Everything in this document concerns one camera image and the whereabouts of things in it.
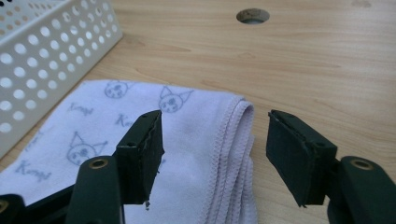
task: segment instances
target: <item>white plastic basket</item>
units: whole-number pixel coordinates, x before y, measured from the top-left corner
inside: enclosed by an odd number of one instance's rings
[[[0,158],[121,37],[107,0],[0,0]]]

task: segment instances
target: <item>folded towel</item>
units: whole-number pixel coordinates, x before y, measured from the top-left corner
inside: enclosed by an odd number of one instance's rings
[[[151,206],[127,223],[257,223],[252,194],[253,105],[242,96],[118,80],[83,82],[0,174],[0,194],[27,204],[73,185],[88,158],[112,155],[142,114],[163,112],[165,154]]]

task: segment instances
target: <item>table hole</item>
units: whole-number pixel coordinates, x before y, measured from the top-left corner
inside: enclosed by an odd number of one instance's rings
[[[259,8],[248,8],[236,14],[236,19],[244,24],[260,24],[270,19],[270,14]]]

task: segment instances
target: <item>basket hole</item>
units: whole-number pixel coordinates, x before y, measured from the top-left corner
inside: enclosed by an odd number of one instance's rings
[[[79,21],[79,26],[83,29],[85,29],[87,27],[87,22],[80,20]]]
[[[60,73],[58,74],[58,78],[59,78],[60,80],[64,81],[64,80],[66,80],[67,75],[66,75],[65,72],[60,72]]]
[[[15,120],[23,120],[24,119],[24,114],[21,111],[16,111],[13,115],[12,118]]]
[[[89,49],[84,50],[84,55],[88,58],[91,56],[91,51]]]
[[[96,42],[92,43],[92,49],[97,50],[98,49],[98,45],[96,44]]]
[[[55,62],[55,61],[50,61],[49,62],[49,68],[52,69],[52,70],[58,69],[58,63]]]
[[[53,28],[55,28],[57,30],[61,29],[61,23],[56,19],[52,20],[52,26],[53,26]]]
[[[8,111],[12,108],[12,103],[10,101],[0,102],[0,109],[3,111]]]
[[[12,130],[12,126],[9,123],[0,124],[0,133],[9,133]]]
[[[99,34],[99,26],[97,26],[97,25],[94,25],[93,26],[93,31],[96,33],[96,34]]]
[[[109,22],[113,22],[113,21],[114,21],[114,18],[113,18],[113,16],[112,16],[111,14],[108,14],[108,15],[107,15],[107,20],[108,20]]]
[[[31,66],[31,67],[37,67],[38,62],[37,62],[37,60],[35,58],[30,57],[30,58],[27,59],[27,64],[29,66]]]
[[[12,87],[12,81],[8,77],[2,77],[0,79],[0,86],[3,88],[11,88]]]
[[[38,54],[40,54],[40,56],[42,58],[48,58],[50,56],[49,52],[46,49],[41,49]]]
[[[51,47],[52,49],[59,49],[59,43],[58,43],[58,41],[52,40],[52,41],[50,42],[50,47]]]
[[[41,79],[46,79],[47,77],[49,77],[49,73],[46,70],[41,69],[40,71],[38,71],[38,76]]]
[[[76,67],[72,63],[70,63],[67,65],[67,71],[74,72],[76,71]]]
[[[84,44],[85,44],[85,43],[84,43],[84,39],[81,38],[81,37],[78,38],[77,43],[78,43],[78,45],[81,46],[81,47],[84,46]]]
[[[12,63],[13,59],[8,53],[2,53],[0,56],[0,61],[5,64],[10,64]]]
[[[78,29],[76,26],[71,26],[70,27],[70,33],[72,33],[72,35],[77,35],[78,34]]]
[[[85,9],[88,9],[88,4],[87,4],[87,2],[86,2],[85,0],[82,0],[82,1],[81,1],[81,6],[82,6],[83,8],[85,8]]]
[[[85,33],[85,36],[87,37],[87,39],[92,39],[92,34],[89,31],[87,31],[87,33]]]
[[[50,36],[50,30],[49,30],[49,28],[47,28],[47,26],[41,27],[40,33],[41,33],[43,36],[45,36],[45,37]]]
[[[90,22],[93,22],[95,20],[95,17],[90,13],[90,14],[88,14],[88,20]]]
[[[13,95],[17,100],[21,100],[25,97],[25,93],[23,90],[15,90]]]
[[[76,47],[75,47],[74,45],[70,45],[70,46],[69,46],[69,51],[70,51],[70,53],[72,53],[72,54],[75,54],[75,53],[77,52]]]
[[[73,7],[72,7],[72,11],[73,11],[73,14],[75,14],[76,16],[78,16],[78,15],[79,15],[79,10],[78,10],[78,7],[76,7],[76,6],[73,6]]]
[[[26,53],[26,47],[23,44],[21,44],[21,43],[16,44],[14,49],[15,49],[15,52],[17,52],[19,54],[25,54]]]
[[[37,87],[37,82],[35,80],[33,80],[33,79],[29,79],[29,80],[26,81],[26,86],[29,89],[35,89]]]
[[[62,62],[66,62],[67,61],[67,55],[65,54],[65,53],[60,53],[59,54],[59,59],[62,61]]]
[[[81,58],[81,56],[77,56],[76,62],[77,62],[78,64],[82,64],[82,63],[84,63],[84,60]]]
[[[47,96],[48,96],[48,94],[47,94],[47,92],[44,91],[44,90],[39,90],[39,91],[37,92],[37,97],[40,98],[40,99],[42,99],[42,100],[46,99]]]
[[[65,22],[70,22],[71,21],[69,13],[64,12],[63,16],[64,16],[64,21]]]
[[[58,83],[56,83],[56,81],[54,80],[49,81],[49,88],[55,90],[56,88],[58,88]]]
[[[63,42],[68,42],[69,41],[69,35],[67,35],[66,33],[61,33],[61,39]]]
[[[35,109],[35,107],[37,106],[37,104],[35,103],[34,100],[28,100],[28,101],[26,101],[25,106],[26,106],[26,108],[32,110],[32,109]]]
[[[24,77],[26,75],[26,72],[23,68],[16,67],[14,68],[14,75],[17,77]]]

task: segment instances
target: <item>black plastic part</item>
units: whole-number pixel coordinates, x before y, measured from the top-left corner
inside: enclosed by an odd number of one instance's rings
[[[62,189],[50,196],[26,207],[31,223],[64,223],[73,187]]]
[[[0,223],[17,224],[25,222],[23,198],[16,194],[0,196]]]
[[[162,112],[140,116],[117,145],[122,203],[142,204],[149,200],[163,151]]]
[[[269,117],[269,161],[299,206],[323,204],[337,146],[292,114],[272,110]]]
[[[81,164],[65,223],[124,223],[113,157],[95,157]]]
[[[379,165],[344,157],[339,179],[355,223],[396,223],[395,184]]]

